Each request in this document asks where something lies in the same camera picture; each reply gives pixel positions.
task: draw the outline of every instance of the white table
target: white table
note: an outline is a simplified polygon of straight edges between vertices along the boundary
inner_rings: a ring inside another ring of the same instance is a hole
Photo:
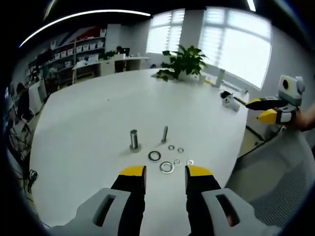
[[[94,78],[51,94],[35,130],[30,168],[38,171],[32,195],[40,219],[63,225],[99,189],[111,187],[119,172],[147,166],[146,209],[141,235],[188,235],[186,161],[209,168],[221,187],[231,175],[245,131],[247,109],[222,105],[220,90],[208,84],[165,82],[157,69]],[[248,101],[248,95],[238,95]],[[164,126],[168,142],[161,145]],[[129,150],[138,130],[139,153]],[[168,145],[185,149],[168,150]],[[180,159],[165,175],[148,160]]]
[[[139,68],[137,68],[138,70],[140,69],[140,64],[141,64],[141,61],[142,60],[149,60],[150,58],[147,58],[147,57],[127,57],[125,58],[124,60],[126,61],[137,61],[137,66]],[[80,69],[80,68],[84,68],[84,67],[87,67],[87,66],[92,66],[92,65],[100,65],[102,63],[114,63],[115,61],[120,61],[122,59],[115,59],[115,58],[112,58],[110,60],[98,60],[98,61],[95,61],[95,62],[88,62],[88,63],[85,63],[85,64],[81,64],[80,62],[76,63],[76,65],[73,67],[72,69],[72,84],[74,84],[77,80],[77,69]]]

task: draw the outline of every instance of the window blind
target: window blind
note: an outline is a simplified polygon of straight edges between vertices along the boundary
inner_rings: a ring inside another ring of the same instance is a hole
[[[208,64],[261,88],[271,53],[271,24],[238,10],[207,8],[199,47]]]
[[[182,33],[185,10],[164,12],[153,17],[147,41],[147,53],[177,51]]]

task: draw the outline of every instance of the metal bolt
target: metal bolt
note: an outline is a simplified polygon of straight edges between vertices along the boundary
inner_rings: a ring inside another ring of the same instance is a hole
[[[130,148],[137,149],[139,147],[137,130],[133,129],[130,131],[130,139],[131,139]]]
[[[167,130],[168,130],[168,127],[164,127],[164,132],[163,132],[163,138],[161,140],[162,143],[165,143],[166,142],[166,135],[167,135]]]

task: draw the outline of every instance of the flat washer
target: flat washer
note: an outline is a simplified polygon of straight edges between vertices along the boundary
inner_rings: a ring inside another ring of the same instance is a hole
[[[181,161],[180,161],[180,160],[176,159],[176,160],[174,161],[174,165],[175,165],[175,166],[179,166],[180,164],[181,164]]]
[[[188,161],[187,161],[187,165],[189,165],[189,166],[190,166],[190,165],[193,165],[193,160],[188,160]]]
[[[152,154],[152,153],[158,154],[157,159],[153,159],[153,158],[151,157],[151,154]],[[161,153],[159,153],[158,151],[151,151],[151,152],[149,153],[149,155],[148,155],[148,159],[149,159],[150,161],[153,161],[153,162],[158,162],[158,161],[161,159]]]
[[[169,166],[169,167],[171,167],[171,169],[170,169],[169,171],[166,171],[165,169],[163,169],[164,166]],[[169,161],[163,161],[163,162],[160,164],[159,169],[161,170],[161,172],[162,172],[163,174],[170,174],[170,173],[173,172],[174,166],[173,166],[173,164],[170,163]]]

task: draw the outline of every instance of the green plant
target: green plant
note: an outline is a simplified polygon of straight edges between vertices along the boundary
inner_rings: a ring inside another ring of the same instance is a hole
[[[201,53],[201,50],[195,48],[194,46],[190,46],[185,49],[182,45],[179,45],[179,51],[173,52],[171,55],[170,51],[163,51],[164,56],[169,56],[170,63],[162,63],[162,68],[167,68],[164,70],[159,70],[157,72],[157,77],[162,78],[167,81],[170,78],[175,80],[178,79],[179,74],[184,71],[187,75],[199,75],[202,67],[207,67],[206,63],[203,59],[206,55]]]

